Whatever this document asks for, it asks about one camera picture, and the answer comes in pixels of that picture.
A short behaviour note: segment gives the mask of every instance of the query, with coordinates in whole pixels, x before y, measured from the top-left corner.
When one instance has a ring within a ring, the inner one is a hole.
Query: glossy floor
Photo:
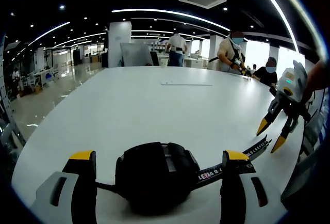
[[[70,92],[100,72],[101,63],[62,67],[58,79],[48,82],[39,94],[29,94],[11,102],[14,119],[28,140],[45,116]]]

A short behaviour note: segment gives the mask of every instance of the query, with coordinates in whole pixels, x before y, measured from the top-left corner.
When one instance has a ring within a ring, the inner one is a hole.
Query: white shirt
[[[20,73],[18,71],[17,72],[13,71],[12,79],[15,79],[16,77],[20,77]]]
[[[176,51],[177,47],[180,47],[182,50],[185,50],[186,41],[179,34],[174,34],[169,39],[169,44],[171,45],[171,51],[177,52],[178,54],[183,54],[182,51]]]

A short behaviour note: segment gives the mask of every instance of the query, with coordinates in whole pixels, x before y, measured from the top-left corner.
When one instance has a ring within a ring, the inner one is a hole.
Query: hand
[[[239,66],[235,63],[233,63],[233,65],[231,66],[232,69],[238,71],[239,70]]]

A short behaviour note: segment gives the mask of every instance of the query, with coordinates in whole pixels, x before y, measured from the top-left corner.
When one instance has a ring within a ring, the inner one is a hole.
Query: white column
[[[43,47],[39,47],[34,54],[35,69],[41,70],[45,67],[45,57]]]
[[[187,42],[188,49],[187,49],[186,55],[191,54],[191,44],[192,44],[192,42]]]
[[[269,57],[274,57],[278,61],[278,48],[270,46],[269,47]]]
[[[120,67],[122,51],[120,43],[130,42],[131,22],[110,23],[108,33],[108,67]]]
[[[242,54],[245,56],[245,54],[246,54],[246,43],[247,42],[242,42],[241,43],[241,52],[242,52]]]
[[[223,40],[223,37],[219,37],[217,35],[210,36],[210,53],[209,53],[209,59],[213,59],[217,56],[219,45],[221,41]]]

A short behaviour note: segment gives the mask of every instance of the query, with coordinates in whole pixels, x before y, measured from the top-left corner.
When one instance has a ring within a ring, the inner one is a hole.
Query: person
[[[178,33],[171,36],[167,45],[167,52],[170,52],[169,67],[182,67],[184,62],[184,52],[188,47],[186,41]]]
[[[239,68],[245,69],[244,56],[241,53],[241,44],[244,34],[240,31],[230,31],[229,36],[223,39],[219,45],[217,70],[240,74]],[[235,60],[241,61],[240,66],[234,63]]]
[[[274,86],[277,83],[276,59],[269,57],[265,67],[259,68],[252,74],[252,78],[264,83],[267,86]]]
[[[250,71],[251,74],[254,74],[256,70],[257,70],[257,65],[253,64],[253,69]]]

